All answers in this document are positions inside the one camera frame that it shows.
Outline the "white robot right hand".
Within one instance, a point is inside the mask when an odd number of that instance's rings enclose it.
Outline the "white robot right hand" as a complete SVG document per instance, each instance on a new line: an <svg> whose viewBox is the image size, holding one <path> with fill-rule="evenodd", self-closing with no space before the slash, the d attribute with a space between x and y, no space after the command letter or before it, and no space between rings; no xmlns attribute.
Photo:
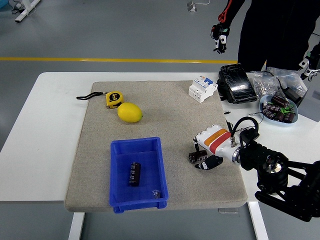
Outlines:
<svg viewBox="0 0 320 240"><path fill-rule="evenodd" d="M191 152L188 157L197 169L211 170L224 160L240 164L240 144L235 142L231 132L220 125L214 124L199 132L193 138L193 144L195 152Z"/></svg>

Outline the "person's left hand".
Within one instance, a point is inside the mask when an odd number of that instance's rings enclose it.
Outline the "person's left hand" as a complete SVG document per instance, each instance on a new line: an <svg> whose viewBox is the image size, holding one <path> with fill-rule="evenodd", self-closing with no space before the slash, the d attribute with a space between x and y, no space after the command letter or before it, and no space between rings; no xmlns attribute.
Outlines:
<svg viewBox="0 0 320 240"><path fill-rule="evenodd" d="M312 80L320 72L320 44L313 47L310 52L307 52L304 59L299 64L300 70L304 72L300 75L302 80Z"/></svg>

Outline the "person's right hand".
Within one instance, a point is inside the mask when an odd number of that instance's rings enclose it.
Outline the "person's right hand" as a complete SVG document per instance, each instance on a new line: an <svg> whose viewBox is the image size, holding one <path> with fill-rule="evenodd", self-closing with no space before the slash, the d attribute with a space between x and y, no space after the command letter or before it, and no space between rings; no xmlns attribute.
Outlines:
<svg viewBox="0 0 320 240"><path fill-rule="evenodd" d="M229 33L230 29L228 27L224 27L221 23L212 26L210 36L215 41L213 49L214 52L217 52L218 54L225 53Z"/></svg>

